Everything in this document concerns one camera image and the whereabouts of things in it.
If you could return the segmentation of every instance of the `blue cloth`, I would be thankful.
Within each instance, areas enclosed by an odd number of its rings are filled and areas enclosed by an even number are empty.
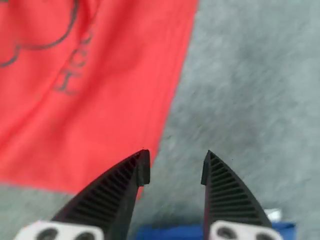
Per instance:
[[[296,225],[290,222],[272,223],[272,227],[278,231],[284,240],[296,239]],[[202,225],[177,226],[166,229],[156,229],[149,226],[142,227],[136,240],[203,240]]]

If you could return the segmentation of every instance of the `red fabric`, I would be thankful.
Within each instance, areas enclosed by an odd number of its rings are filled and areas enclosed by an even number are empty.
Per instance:
[[[76,193],[154,159],[196,0],[0,1],[0,181]]]

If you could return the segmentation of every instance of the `screw hole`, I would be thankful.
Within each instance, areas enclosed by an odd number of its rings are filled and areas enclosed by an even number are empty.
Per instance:
[[[274,238],[272,236],[270,236],[269,234],[259,233],[256,236],[256,240],[274,240]]]
[[[226,240],[235,240],[237,239],[237,235],[235,231],[233,231],[229,227],[220,227],[217,231],[218,236]]]
[[[58,235],[58,231],[55,228],[47,228],[41,231],[36,240],[54,240]]]
[[[75,240],[95,240],[95,236],[91,232],[83,232]]]

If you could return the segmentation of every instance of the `gray carpet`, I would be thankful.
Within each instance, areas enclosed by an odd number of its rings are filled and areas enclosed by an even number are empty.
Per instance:
[[[320,1],[201,0],[180,84],[130,234],[203,219],[208,149],[298,239],[320,239]],[[0,239],[70,197],[0,187]]]

